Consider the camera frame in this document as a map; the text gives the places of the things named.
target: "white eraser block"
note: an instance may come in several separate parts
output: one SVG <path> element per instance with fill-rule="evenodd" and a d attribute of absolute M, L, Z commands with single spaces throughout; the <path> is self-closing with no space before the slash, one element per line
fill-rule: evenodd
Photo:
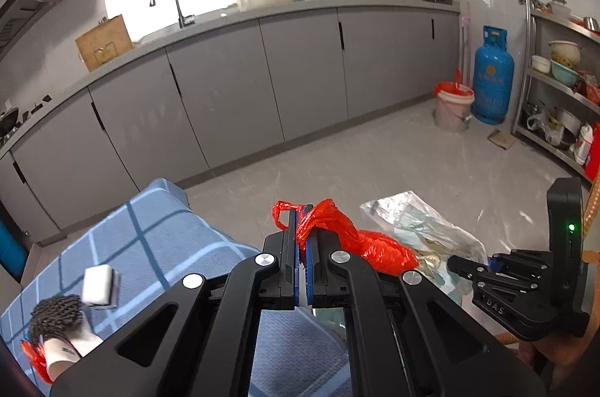
<path fill-rule="evenodd" d="M 110 265 L 98 265 L 85 269 L 81 300 L 86 306 L 103 309 L 116 307 L 116 291 L 119 273 Z"/>

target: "white bucket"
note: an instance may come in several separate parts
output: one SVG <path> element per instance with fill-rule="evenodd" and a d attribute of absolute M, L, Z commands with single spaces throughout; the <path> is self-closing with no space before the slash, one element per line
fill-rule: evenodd
<path fill-rule="evenodd" d="M 475 101 L 475 94 L 470 87 L 460 86 L 461 91 L 470 91 L 470 96 L 460 96 L 440 91 L 436 97 L 435 124 L 446 131 L 465 131 L 471 121 L 471 104 Z"/>

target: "range hood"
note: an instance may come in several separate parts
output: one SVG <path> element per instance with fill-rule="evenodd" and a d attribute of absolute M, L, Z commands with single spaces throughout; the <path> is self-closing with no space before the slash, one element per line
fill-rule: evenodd
<path fill-rule="evenodd" d="M 36 0 L 6 0 L 0 7 L 0 60 L 51 7 Z"/>

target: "white plastic bottle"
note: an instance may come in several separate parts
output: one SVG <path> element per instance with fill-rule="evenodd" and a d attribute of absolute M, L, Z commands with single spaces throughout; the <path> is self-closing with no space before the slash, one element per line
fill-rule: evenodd
<path fill-rule="evenodd" d="M 575 161 L 579 165 L 586 163 L 593 141 L 594 135 L 592 127 L 589 124 L 583 125 L 579 131 L 579 138 L 577 138 L 577 142 L 575 142 Z"/>

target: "red bottle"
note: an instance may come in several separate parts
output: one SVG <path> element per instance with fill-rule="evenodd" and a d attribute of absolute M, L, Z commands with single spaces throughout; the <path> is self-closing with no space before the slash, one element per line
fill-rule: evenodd
<path fill-rule="evenodd" d="M 594 125 L 594 141 L 586 163 L 586 175 L 592 179 L 592 182 L 598 175 L 598 167 L 600 167 L 600 123 Z"/>

